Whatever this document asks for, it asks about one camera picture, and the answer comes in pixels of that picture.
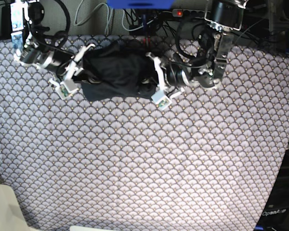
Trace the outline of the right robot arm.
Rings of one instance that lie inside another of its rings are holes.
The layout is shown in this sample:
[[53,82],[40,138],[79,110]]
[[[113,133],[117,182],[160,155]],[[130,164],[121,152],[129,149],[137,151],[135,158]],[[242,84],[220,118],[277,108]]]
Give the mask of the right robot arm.
[[55,75],[55,81],[71,78],[75,83],[100,83],[87,61],[62,49],[67,42],[71,25],[70,14],[61,0],[57,1],[66,17],[66,27],[47,35],[49,27],[41,25],[45,16],[38,0],[16,0],[10,5],[14,59],[23,66],[35,66]]

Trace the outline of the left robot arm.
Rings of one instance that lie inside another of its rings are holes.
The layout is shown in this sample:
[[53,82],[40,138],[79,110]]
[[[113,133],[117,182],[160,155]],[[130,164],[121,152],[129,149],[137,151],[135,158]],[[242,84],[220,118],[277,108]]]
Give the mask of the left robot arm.
[[203,19],[194,26],[198,29],[198,34],[192,35],[199,45],[196,54],[188,54],[180,44],[183,27],[196,18],[194,12],[184,16],[174,37],[177,51],[172,60],[164,61],[151,52],[147,53],[154,72],[142,83],[152,84],[162,93],[185,86],[201,86],[207,90],[217,87],[223,78],[226,58],[234,40],[232,31],[241,29],[246,5],[245,0],[209,0]]

